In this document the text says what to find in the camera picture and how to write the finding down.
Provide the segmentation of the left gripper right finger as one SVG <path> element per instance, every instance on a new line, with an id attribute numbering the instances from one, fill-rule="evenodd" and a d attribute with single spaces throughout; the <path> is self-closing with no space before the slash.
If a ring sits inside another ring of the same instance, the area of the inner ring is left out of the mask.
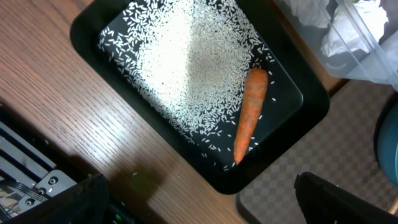
<path id="1" fill-rule="evenodd" d="M 294 182 L 307 224 L 397 224 L 397 217 L 311 173 Z"/>

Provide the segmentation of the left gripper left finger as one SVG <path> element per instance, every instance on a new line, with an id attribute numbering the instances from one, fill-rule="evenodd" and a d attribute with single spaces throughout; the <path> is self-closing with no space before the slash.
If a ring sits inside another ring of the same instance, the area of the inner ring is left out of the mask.
<path id="1" fill-rule="evenodd" d="M 7 220 L 6 224 L 102 223 L 108 206 L 108 182 L 103 175 L 96 174 Z"/>

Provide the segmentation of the orange carrot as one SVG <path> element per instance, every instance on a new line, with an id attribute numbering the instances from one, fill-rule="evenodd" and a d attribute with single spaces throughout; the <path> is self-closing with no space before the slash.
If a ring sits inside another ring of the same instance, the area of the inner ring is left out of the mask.
<path id="1" fill-rule="evenodd" d="M 234 140 L 234 161 L 239 164 L 249 147 L 249 143 L 261 115 L 268 86 L 268 74 L 260 68 L 249 71 L 243 92 L 241 113 Z"/>

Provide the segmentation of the white tissue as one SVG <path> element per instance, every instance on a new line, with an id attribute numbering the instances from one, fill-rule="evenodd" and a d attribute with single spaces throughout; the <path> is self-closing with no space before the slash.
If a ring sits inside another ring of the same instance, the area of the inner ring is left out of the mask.
<path id="1" fill-rule="evenodd" d="M 384 35 L 384 25 L 389 19 L 380 0 L 344 1 L 337 6 L 331 28 L 322 39 L 320 50 L 323 55 L 332 57 L 357 50 L 369 52 L 353 22 L 363 22 L 373 38 L 379 41 Z"/>
<path id="2" fill-rule="evenodd" d="M 331 19 L 326 10 L 329 0 L 282 0 L 286 3 L 293 16 L 304 26 L 314 26 L 320 29 L 328 27 Z"/>

